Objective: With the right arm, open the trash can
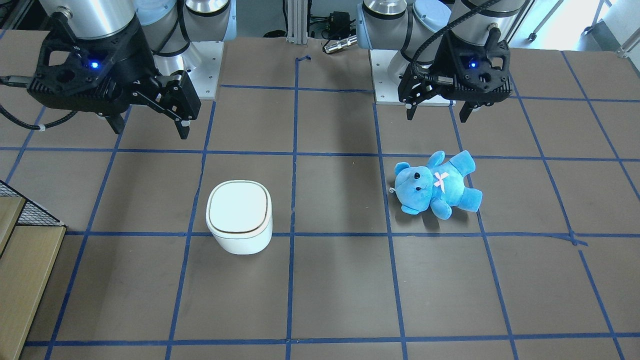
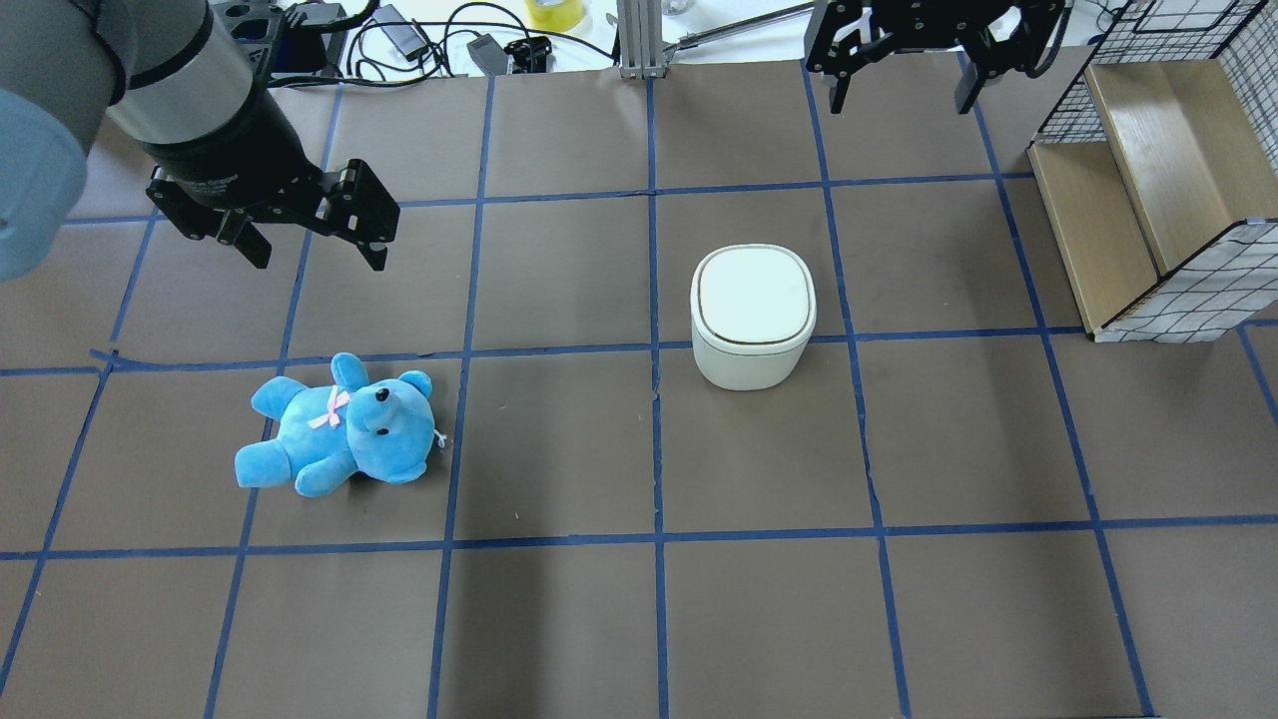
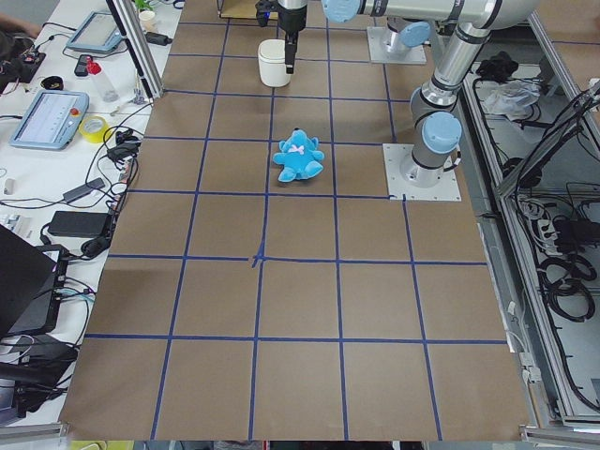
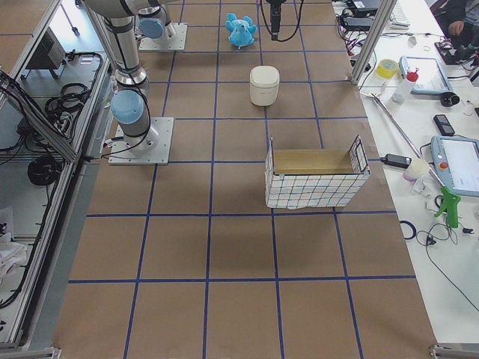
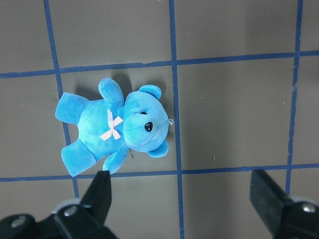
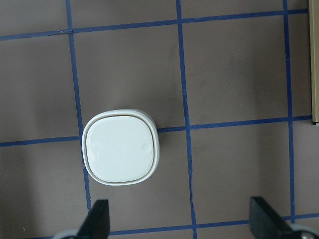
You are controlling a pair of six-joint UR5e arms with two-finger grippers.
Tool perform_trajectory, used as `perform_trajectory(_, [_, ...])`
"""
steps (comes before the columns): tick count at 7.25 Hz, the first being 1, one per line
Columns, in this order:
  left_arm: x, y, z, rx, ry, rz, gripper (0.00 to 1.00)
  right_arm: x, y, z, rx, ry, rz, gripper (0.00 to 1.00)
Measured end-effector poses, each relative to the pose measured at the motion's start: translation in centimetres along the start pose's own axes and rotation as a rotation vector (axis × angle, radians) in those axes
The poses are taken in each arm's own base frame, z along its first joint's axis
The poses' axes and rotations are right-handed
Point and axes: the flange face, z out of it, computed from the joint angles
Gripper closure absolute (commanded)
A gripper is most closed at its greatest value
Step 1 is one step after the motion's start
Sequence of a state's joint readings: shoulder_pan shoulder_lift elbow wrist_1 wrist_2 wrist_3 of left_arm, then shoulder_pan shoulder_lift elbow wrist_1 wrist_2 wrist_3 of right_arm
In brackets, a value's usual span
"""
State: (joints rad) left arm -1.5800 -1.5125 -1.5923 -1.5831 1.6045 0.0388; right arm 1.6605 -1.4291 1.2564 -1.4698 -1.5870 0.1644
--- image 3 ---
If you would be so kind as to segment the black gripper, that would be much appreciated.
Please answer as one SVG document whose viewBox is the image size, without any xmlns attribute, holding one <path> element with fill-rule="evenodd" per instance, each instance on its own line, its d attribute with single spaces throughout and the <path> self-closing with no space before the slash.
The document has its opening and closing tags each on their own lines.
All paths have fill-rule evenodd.
<svg viewBox="0 0 600 450">
<path fill-rule="evenodd" d="M 308 2 L 305 0 L 259 0 L 255 4 L 256 19 L 260 27 L 268 24 L 273 13 L 277 14 L 278 26 L 285 34 L 285 69 L 294 74 L 298 33 L 306 27 Z"/>
</svg>

